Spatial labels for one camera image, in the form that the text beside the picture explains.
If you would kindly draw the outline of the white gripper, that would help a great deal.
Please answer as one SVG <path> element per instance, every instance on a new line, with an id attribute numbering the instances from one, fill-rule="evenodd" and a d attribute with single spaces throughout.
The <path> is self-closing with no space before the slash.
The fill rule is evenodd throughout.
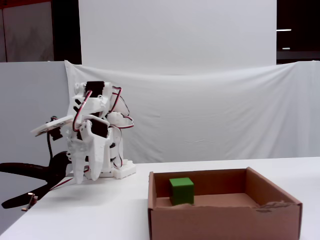
<path id="1" fill-rule="evenodd" d="M 110 145 L 110 123 L 97 116 L 84 116 L 82 123 L 78 124 L 78 131 L 71 130 L 67 134 L 67 142 L 70 148 L 70 160 L 72 163 L 73 177 L 76 184 L 83 182 L 86 166 L 86 154 L 90 168 L 90 177 L 96 181 L 102 171 L 105 157 L 105 147 Z"/>

